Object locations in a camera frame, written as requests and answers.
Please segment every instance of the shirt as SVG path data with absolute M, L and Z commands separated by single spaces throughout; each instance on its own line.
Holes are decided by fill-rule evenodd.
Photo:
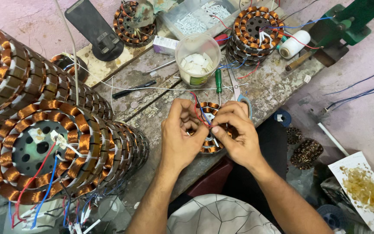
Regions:
M 218 194 L 191 199 L 167 221 L 167 234 L 279 234 L 253 206 Z

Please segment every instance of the forearm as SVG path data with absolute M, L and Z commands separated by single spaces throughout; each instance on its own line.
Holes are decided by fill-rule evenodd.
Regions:
M 165 233 L 169 198 L 178 174 L 161 166 L 126 231 L 127 234 Z
M 322 217 L 269 165 L 250 169 L 262 189 L 272 214 L 288 234 L 333 233 Z

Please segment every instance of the white label tag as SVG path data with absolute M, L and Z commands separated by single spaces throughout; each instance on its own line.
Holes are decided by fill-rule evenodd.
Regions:
M 62 135 L 58 134 L 58 133 L 56 132 L 56 130 L 53 130 L 53 131 L 50 133 L 50 138 L 52 139 L 53 142 L 56 141 L 56 145 L 59 145 L 60 148 L 62 148 L 62 149 L 65 149 L 65 148 L 66 148 L 66 146 L 67 146 L 67 141 L 66 141 L 66 139 L 65 139 Z
M 43 133 L 43 131 L 40 128 L 33 128 L 28 131 L 28 134 L 30 134 L 33 141 L 38 144 L 46 138 L 46 135 Z
M 311 80 L 311 76 L 306 75 L 305 78 L 304 78 L 304 82 L 308 83 L 308 82 L 310 82 L 310 80 Z

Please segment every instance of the hand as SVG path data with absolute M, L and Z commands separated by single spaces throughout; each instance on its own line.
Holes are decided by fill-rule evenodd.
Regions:
M 236 139 L 227 135 L 220 126 L 213 127 L 212 133 L 226 147 L 230 157 L 249 171 L 263 174 L 270 168 L 259 148 L 258 134 L 252 120 L 248 118 L 248 107 L 243 102 L 228 101 L 222 105 L 212 121 L 212 125 L 229 123 L 238 131 Z
M 160 168 L 180 173 L 200 152 L 209 129 L 197 119 L 195 105 L 187 99 L 174 99 L 168 118 L 161 123 L 162 157 Z M 193 136 L 188 129 L 196 130 Z

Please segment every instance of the paper sheet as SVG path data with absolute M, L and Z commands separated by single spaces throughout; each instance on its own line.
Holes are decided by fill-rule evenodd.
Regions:
M 374 231 L 374 172 L 363 152 L 352 154 L 328 167 L 361 218 Z

